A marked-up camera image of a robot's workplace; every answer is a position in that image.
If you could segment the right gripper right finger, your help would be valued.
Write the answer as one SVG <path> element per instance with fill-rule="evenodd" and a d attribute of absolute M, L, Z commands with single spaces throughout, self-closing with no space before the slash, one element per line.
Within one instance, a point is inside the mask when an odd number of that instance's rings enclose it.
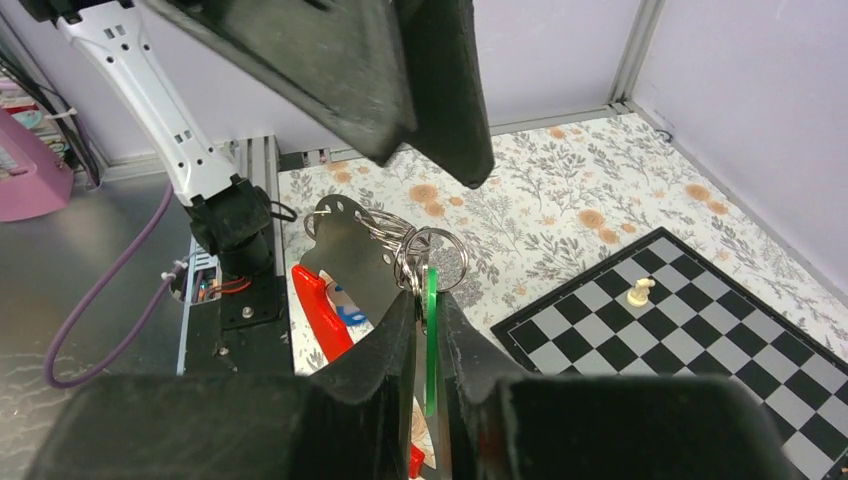
<path fill-rule="evenodd" d="M 717 376 L 542 375 L 437 300 L 445 479 L 794 479 L 777 431 Z"/>

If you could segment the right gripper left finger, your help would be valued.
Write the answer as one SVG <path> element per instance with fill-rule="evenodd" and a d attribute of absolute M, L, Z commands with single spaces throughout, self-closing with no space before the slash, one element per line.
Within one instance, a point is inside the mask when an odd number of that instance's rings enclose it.
<path fill-rule="evenodd" d="M 415 297 L 309 376 L 107 376 L 66 405 L 30 479 L 405 479 Z"/>

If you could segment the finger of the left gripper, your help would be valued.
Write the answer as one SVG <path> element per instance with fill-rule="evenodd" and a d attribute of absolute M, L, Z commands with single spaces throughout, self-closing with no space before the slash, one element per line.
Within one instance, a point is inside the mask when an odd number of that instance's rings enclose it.
<path fill-rule="evenodd" d="M 406 143 L 465 187 L 477 189 L 495 161 L 473 3 L 396 1 L 394 6 L 417 119 Z"/>
<path fill-rule="evenodd" d="M 389 1 L 147 5 L 379 165 L 416 126 Z"/>

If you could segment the green key tag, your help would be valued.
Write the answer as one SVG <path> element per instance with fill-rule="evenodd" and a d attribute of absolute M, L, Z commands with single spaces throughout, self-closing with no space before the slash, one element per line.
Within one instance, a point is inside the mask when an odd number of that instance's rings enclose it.
<path fill-rule="evenodd" d="M 426 385 L 425 385 L 425 406 L 424 413 L 426 417 L 431 417 L 437 406 L 437 386 L 438 386 L 438 324 L 437 324 L 437 303 L 438 303 L 438 280 L 439 274 L 435 268 L 427 270 L 427 278 L 425 282 L 425 320 L 426 320 Z"/>

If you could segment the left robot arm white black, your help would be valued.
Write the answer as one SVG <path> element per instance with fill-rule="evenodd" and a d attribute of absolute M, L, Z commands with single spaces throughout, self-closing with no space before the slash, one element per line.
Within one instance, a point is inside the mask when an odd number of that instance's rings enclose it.
<path fill-rule="evenodd" d="M 218 150 L 156 58 L 136 1 L 26 1 L 107 79 L 162 159 L 199 245 L 230 277 L 217 322 L 194 322 L 184 371 L 291 372 L 279 217 Z M 379 166 L 402 146 L 462 185 L 494 153 L 469 1 L 154 1 L 158 16 L 215 51 Z"/>

